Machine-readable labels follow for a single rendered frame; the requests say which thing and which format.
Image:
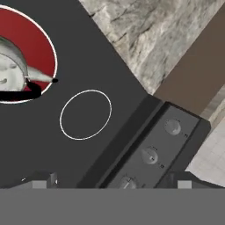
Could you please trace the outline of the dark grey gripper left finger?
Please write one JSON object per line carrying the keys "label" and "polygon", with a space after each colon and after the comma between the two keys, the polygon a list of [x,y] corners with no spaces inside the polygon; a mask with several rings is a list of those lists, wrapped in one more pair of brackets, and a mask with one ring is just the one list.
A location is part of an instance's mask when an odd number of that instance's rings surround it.
{"label": "dark grey gripper left finger", "polygon": [[11,188],[20,189],[51,189],[58,186],[56,172],[36,171],[32,175],[15,182]]}

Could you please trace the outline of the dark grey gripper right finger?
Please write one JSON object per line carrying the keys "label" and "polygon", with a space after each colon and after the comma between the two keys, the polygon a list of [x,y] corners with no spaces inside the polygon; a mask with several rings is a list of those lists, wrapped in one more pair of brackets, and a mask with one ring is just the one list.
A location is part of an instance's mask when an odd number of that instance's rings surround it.
{"label": "dark grey gripper right finger", "polygon": [[172,189],[224,189],[224,186],[197,178],[189,171],[172,172],[166,181],[166,187]]}

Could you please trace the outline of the grey hob knob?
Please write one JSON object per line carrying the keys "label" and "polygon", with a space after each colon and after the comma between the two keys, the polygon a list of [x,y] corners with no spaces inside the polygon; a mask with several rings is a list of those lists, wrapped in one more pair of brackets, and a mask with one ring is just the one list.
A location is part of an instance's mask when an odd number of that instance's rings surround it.
{"label": "grey hob knob", "polygon": [[166,120],[164,128],[171,135],[178,135],[181,132],[181,125],[178,120]]}
{"label": "grey hob knob", "polygon": [[137,184],[131,177],[123,177],[120,181],[120,188],[122,189],[135,189]]}
{"label": "grey hob knob", "polygon": [[142,150],[142,160],[146,164],[155,164],[158,161],[158,154],[152,148]]}

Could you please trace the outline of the brown cupboard run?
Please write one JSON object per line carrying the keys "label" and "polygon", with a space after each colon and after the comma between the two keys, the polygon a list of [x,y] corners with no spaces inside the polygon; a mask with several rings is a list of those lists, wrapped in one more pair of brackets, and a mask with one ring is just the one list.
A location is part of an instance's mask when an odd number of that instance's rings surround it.
{"label": "brown cupboard run", "polygon": [[225,4],[193,42],[155,96],[201,114],[225,84]]}

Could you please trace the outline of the black hob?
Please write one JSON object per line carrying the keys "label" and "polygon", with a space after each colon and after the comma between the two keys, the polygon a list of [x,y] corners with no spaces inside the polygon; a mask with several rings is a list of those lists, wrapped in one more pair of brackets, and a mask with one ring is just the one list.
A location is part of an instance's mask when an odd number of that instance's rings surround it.
{"label": "black hob", "polygon": [[[160,185],[187,168],[210,125],[148,94],[79,0],[0,0],[0,36],[27,65],[58,79],[39,98],[0,102],[0,189],[36,171],[60,188]],[[178,120],[181,132],[166,132]],[[142,150],[158,154],[155,164]]]}

